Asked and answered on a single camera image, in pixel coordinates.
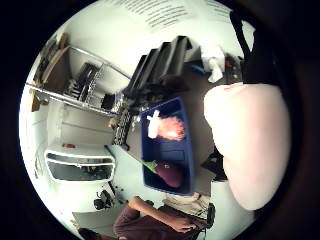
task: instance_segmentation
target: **man's arm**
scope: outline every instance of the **man's arm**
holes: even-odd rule
[[[186,233],[191,229],[196,228],[196,225],[190,224],[187,218],[177,218],[170,216],[169,214],[159,211],[158,209],[155,209],[154,207],[150,206],[140,197],[133,197],[129,201],[128,206],[172,227],[177,232]]]

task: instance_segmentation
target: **pink fabric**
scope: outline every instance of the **pink fabric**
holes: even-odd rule
[[[290,121],[280,90],[267,84],[218,86],[204,98],[205,118],[239,204],[264,206],[283,177]]]

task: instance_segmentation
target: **hair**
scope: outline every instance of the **hair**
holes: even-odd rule
[[[81,235],[81,237],[83,237],[85,240],[100,240],[100,234],[87,229],[87,228],[79,228],[78,229],[79,234]]]

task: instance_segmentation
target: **man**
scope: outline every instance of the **man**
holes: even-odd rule
[[[191,197],[167,194],[164,203],[156,209],[140,197],[130,199],[113,226],[117,239],[187,240],[207,226],[209,197],[198,193]],[[85,240],[116,240],[88,229],[78,231]]]

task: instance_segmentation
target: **blue plastic tub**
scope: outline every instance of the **blue plastic tub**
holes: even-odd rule
[[[185,126],[185,137],[181,141],[170,141],[160,137],[151,139],[148,137],[148,126],[150,121],[147,116],[153,116],[155,110],[160,111],[160,117],[177,117]],[[194,193],[194,163],[189,132],[188,119],[180,97],[173,98],[167,102],[157,105],[141,113],[141,143],[142,159],[145,161],[171,162],[184,170],[184,181],[181,187],[172,188],[160,177],[143,166],[143,181],[145,186],[158,191],[175,195],[191,196]]]

